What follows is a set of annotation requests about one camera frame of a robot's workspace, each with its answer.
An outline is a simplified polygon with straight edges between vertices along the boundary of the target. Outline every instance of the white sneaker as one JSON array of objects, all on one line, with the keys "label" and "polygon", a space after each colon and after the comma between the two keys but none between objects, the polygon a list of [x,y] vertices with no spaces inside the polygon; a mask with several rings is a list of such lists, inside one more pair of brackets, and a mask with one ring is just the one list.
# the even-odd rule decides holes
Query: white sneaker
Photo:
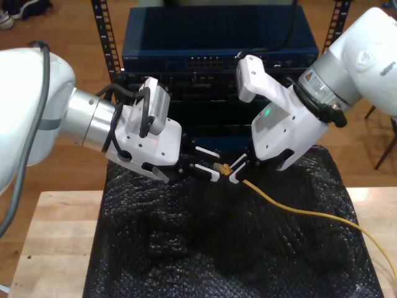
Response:
[{"label": "white sneaker", "polygon": [[0,10],[0,29],[10,29],[14,25],[14,20],[10,18],[7,12]]}]

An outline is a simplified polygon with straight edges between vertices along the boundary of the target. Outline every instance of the cable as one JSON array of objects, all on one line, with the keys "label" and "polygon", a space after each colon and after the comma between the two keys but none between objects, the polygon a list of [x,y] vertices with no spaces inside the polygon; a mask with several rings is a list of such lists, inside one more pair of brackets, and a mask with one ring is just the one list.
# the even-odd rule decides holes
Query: cable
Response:
[{"label": "cable", "polygon": [[339,106],[323,104],[314,98],[299,81],[295,81],[290,76],[287,76],[287,80],[293,84],[293,90],[301,103],[320,121],[334,122],[335,126],[339,128],[347,125],[347,119]]},{"label": "cable", "polygon": [[[106,97],[109,99],[112,98],[114,91],[120,92],[122,95],[126,97],[130,97],[133,99],[140,99],[143,98],[143,107],[142,107],[142,120],[140,126],[140,133],[139,136],[141,138],[146,138],[150,130],[150,121],[149,121],[149,108],[150,108],[150,88],[145,87],[139,92],[131,92],[118,84],[110,84],[106,86],[104,89],[97,92],[96,96],[101,96],[106,93]],[[117,106],[116,110],[113,113],[112,121],[110,122],[110,130],[109,130],[109,138],[113,142],[113,145],[117,151],[118,157],[125,162],[129,162],[132,159],[131,153],[121,149],[120,145],[118,144],[117,137],[115,134],[118,120],[122,114],[123,107],[125,103],[125,98],[123,97],[120,101],[120,104]]]},{"label": "cable", "polygon": [[295,24],[295,18],[297,16],[298,0],[292,0],[291,6],[292,6],[292,9],[291,9],[290,26],[288,28],[287,36],[285,37],[285,40],[283,41],[283,43],[281,45],[274,47],[274,48],[253,48],[252,50],[249,50],[247,52],[238,53],[238,58],[243,59],[246,55],[257,53],[257,52],[261,52],[261,53],[276,52],[276,51],[279,51],[279,50],[285,48],[290,43],[290,40],[292,37],[293,27]]},{"label": "cable", "polygon": [[128,162],[132,159],[132,155],[130,152],[121,149],[120,145],[118,144],[118,141],[116,138],[116,133],[115,133],[116,128],[117,128],[117,122],[123,112],[123,107],[124,107],[124,97],[122,97],[120,104],[117,106],[116,110],[113,113],[112,120],[110,121],[109,136],[113,142],[114,148],[117,151],[118,157],[120,159],[122,159],[123,161]]},{"label": "cable", "polygon": [[40,121],[43,117],[45,105],[47,104],[48,90],[50,88],[50,48],[43,41],[33,42],[30,44],[30,46],[39,46],[43,52],[42,91],[38,106],[36,108],[36,113],[32,121],[32,125],[30,126],[30,130],[26,137],[25,145],[22,149],[22,154],[20,156],[20,162],[17,170],[17,177],[14,186],[14,192],[12,193],[11,197],[11,202],[8,207],[6,217],[0,225],[0,238],[3,237],[4,233],[7,231],[17,212],[20,196],[22,194],[22,189],[24,186],[27,162],[29,160],[30,151],[36,137],[38,126],[40,125]]},{"label": "cable", "polygon": [[136,92],[128,91],[127,89],[124,89],[123,87],[121,87],[118,84],[110,84],[110,85],[106,86],[104,89],[97,92],[95,94],[95,96],[100,97],[101,95],[105,94],[109,90],[117,90],[121,94],[124,94],[126,97],[136,98]]},{"label": "cable", "polygon": [[342,217],[338,217],[338,216],[335,216],[335,215],[322,213],[322,212],[300,210],[300,209],[295,209],[295,208],[288,207],[286,205],[280,204],[280,203],[276,202],[275,200],[273,200],[271,197],[269,197],[267,194],[265,194],[263,191],[261,191],[258,187],[253,185],[248,180],[244,180],[243,183],[246,184],[247,186],[249,186],[250,188],[252,188],[253,190],[255,190],[264,199],[266,199],[267,201],[269,201],[270,203],[272,203],[273,205],[276,205],[277,207],[279,207],[281,209],[284,209],[284,210],[287,210],[287,211],[290,211],[290,212],[293,212],[293,213],[298,213],[298,214],[314,215],[314,216],[319,216],[319,217],[326,217],[328,219],[338,220],[338,221],[343,222],[343,223],[345,223],[347,225],[350,225],[351,227],[356,228],[357,230],[360,230],[362,233],[366,234],[366,236],[368,236],[369,239],[371,239],[371,241],[374,242],[374,244],[379,248],[380,252],[383,253],[383,256],[385,256],[387,262],[389,262],[391,270],[393,270],[393,274],[394,274],[395,280],[397,282],[397,271],[396,271],[395,266],[391,262],[390,257],[387,255],[387,253],[383,249],[383,247],[376,241],[376,239],[374,239],[371,236],[371,234],[369,234],[364,228],[360,227],[359,225],[356,225],[355,223],[351,222],[350,220],[343,219]]},{"label": "cable", "polygon": [[142,107],[142,120],[141,127],[139,130],[139,136],[141,138],[146,138],[150,130],[149,121],[149,108],[150,108],[150,88],[145,87],[139,93],[138,97],[143,97],[143,107]]}]

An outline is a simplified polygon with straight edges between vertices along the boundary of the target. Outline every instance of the wooden floor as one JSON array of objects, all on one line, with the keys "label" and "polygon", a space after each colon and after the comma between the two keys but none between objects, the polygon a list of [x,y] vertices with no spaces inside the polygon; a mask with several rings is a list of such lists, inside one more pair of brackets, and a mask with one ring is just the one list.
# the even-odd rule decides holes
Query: wooden floor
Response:
[{"label": "wooden floor", "polygon": [[[73,67],[77,87],[94,93],[109,83],[109,77],[91,3],[78,0],[52,2],[54,9],[45,16],[18,22],[12,30],[1,31],[0,49],[24,47],[32,40],[44,39],[53,53]],[[128,8],[136,5],[137,1],[108,2],[120,55]],[[369,7],[379,7],[382,2],[354,1],[346,26],[351,25]],[[334,3],[332,0],[300,0],[300,3],[305,9],[318,47],[322,49]],[[397,186],[397,148],[379,171],[373,169],[391,141],[393,132],[389,117],[380,111],[375,111],[369,120],[364,121],[364,115],[370,107],[366,100],[362,100],[347,114],[348,126],[344,129],[331,126],[319,144],[331,152],[347,187]],[[44,162],[28,169],[16,219],[0,240],[0,284],[10,285],[12,282],[39,194],[42,191],[101,190],[106,164],[107,160],[102,154],[76,147],[67,140],[58,140]],[[0,219],[4,217],[11,192],[10,187],[0,198]]]}]

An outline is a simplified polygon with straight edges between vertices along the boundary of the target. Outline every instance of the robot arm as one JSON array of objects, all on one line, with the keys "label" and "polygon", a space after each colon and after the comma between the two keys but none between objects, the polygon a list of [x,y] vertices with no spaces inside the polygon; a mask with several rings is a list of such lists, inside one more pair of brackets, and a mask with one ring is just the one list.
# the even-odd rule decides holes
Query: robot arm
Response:
[{"label": "robot arm", "polygon": [[362,97],[397,116],[396,37],[397,22],[380,9],[369,9],[288,89],[265,72],[258,57],[240,60],[240,100],[251,102],[258,94],[271,103],[253,120],[253,148],[232,165],[230,180],[244,179],[248,163],[279,158],[277,169],[288,168],[327,131],[329,122],[345,126],[343,112]]},{"label": "robot arm", "polygon": [[[1,51],[0,60],[9,70],[0,74],[3,85],[0,99],[2,194],[16,174],[37,110],[43,81],[43,54],[39,48],[19,48]],[[77,145],[102,151],[108,159],[153,179],[169,182],[186,175],[201,175],[212,181],[219,179],[218,172],[199,165],[198,159],[181,162],[182,153],[215,161],[219,155],[195,146],[182,134],[179,123],[167,118],[170,97],[157,79],[148,78],[137,93],[117,85],[101,92],[112,91],[112,88],[122,91],[133,97],[132,106],[116,106],[99,98],[99,94],[89,94],[74,85],[75,77],[69,64],[51,53],[47,104],[27,165],[44,160],[57,136],[62,135]]]}]

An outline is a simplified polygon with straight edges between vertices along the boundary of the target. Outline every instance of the black bubble wrap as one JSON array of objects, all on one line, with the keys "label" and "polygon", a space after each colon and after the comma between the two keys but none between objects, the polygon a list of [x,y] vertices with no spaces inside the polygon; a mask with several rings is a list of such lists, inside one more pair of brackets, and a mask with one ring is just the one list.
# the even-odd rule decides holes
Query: black bubble wrap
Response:
[{"label": "black bubble wrap", "polygon": [[[248,177],[291,207],[357,223],[327,149]],[[83,297],[383,297],[360,232],[245,184],[170,186],[110,162]]]}]

